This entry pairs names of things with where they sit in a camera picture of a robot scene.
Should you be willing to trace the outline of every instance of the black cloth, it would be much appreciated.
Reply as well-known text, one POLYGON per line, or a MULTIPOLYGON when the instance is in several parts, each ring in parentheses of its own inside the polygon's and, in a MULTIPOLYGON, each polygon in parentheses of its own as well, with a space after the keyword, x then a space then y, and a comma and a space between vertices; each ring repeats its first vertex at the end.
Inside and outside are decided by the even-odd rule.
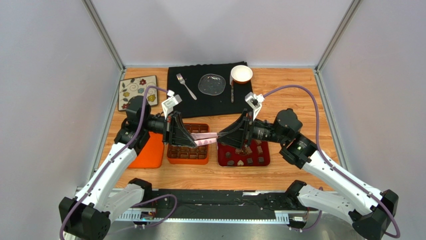
POLYGON ((173 110, 181 112, 183 118, 194 118, 240 114, 244 108, 250 109, 250 106, 244 100, 244 97, 253 91, 250 81, 246 84, 234 83, 234 102, 231 102, 231 69, 238 65, 247 66, 247 62, 169 67, 167 89, 174 91, 175 94, 182 98, 182 102, 174 106, 173 110), (187 88, 178 81, 177 74, 182 75, 183 79, 185 79, 185 84, 195 94, 197 100, 194 100, 187 88), (200 92, 198 83, 201 77, 206 74, 220 75, 225 79, 226 87, 221 94, 211 96, 200 92))

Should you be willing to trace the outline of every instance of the fork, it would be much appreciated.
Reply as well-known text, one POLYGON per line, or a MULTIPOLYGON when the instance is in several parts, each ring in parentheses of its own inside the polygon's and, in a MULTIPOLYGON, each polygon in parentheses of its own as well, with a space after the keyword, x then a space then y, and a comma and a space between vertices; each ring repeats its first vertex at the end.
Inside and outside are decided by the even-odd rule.
POLYGON ((182 75, 180 73, 176 74, 177 80, 179 80, 179 83, 184 85, 186 87, 186 89, 188 89, 189 94, 191 94, 191 97, 194 100, 197 100, 197 97, 195 96, 195 94, 188 88, 188 86, 185 84, 185 79, 182 77, 182 75))

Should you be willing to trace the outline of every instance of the floral pot holder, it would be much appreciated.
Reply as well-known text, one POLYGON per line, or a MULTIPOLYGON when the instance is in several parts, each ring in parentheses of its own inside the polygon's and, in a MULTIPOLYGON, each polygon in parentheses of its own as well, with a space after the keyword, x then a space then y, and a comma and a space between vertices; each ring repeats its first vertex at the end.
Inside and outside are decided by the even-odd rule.
MULTIPOLYGON (((118 88, 118 110, 124 111, 129 106, 129 100, 136 96, 143 96, 148 86, 157 86, 157 76, 141 76, 120 81, 118 88)), ((158 91, 151 88, 147 94, 149 105, 159 104, 158 91)))

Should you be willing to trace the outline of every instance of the wooden table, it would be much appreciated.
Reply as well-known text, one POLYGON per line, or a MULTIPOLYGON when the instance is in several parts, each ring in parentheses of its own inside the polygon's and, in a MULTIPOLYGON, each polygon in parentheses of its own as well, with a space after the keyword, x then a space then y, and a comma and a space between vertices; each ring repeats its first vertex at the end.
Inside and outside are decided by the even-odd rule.
MULTIPOLYGON (((125 78, 156 75, 158 85, 166 88, 167 68, 129 68, 125 78)), ((297 84, 308 88, 318 102, 320 114, 320 143, 322 149, 338 162, 329 125, 321 102, 320 94, 312 69, 284 69, 284 68, 254 68, 252 87, 255 94, 265 94, 277 87, 297 84)), ((166 94, 159 93, 160 101, 166 99, 166 94)), ((301 132, 315 141, 315 110, 311 98, 304 91, 289 88, 278 91, 263 102, 263 108, 257 119, 274 121, 280 110, 292 108, 298 119, 303 123, 301 132)), ((151 113, 162 111, 161 105, 152 108, 151 113)), ((219 132, 233 123, 240 114, 204 116, 184 119, 184 123, 204 123, 210 126, 211 132, 219 132)), ((103 149, 103 161, 114 143, 114 138, 120 129, 124 111, 117 111, 103 149)), ((164 153, 162 165, 155 169, 127 169, 121 176, 116 187, 123 188, 133 178, 140 178, 152 183, 155 189, 209 189, 209 190, 286 190, 294 180, 301 180, 318 188, 331 190, 317 177, 288 164, 279 154, 281 147, 278 143, 269 143, 271 163, 265 167, 221 167, 217 162, 216 145, 209 147, 209 162, 206 165, 170 164, 164 153)))

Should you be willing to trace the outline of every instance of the orange container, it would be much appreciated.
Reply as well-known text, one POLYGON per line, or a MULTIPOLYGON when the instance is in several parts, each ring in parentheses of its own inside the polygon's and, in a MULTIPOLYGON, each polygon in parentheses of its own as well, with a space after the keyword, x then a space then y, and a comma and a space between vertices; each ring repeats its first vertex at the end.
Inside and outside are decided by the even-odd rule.
MULTIPOLYGON (((187 123, 185 128, 190 133, 208 133, 209 125, 202 123, 187 123)), ((171 164, 205 165, 209 162, 209 146, 187 147, 167 146, 167 159, 171 164)))
POLYGON ((149 140, 136 159, 130 163, 129 169, 156 169, 161 166, 164 153, 163 135, 149 133, 149 140))

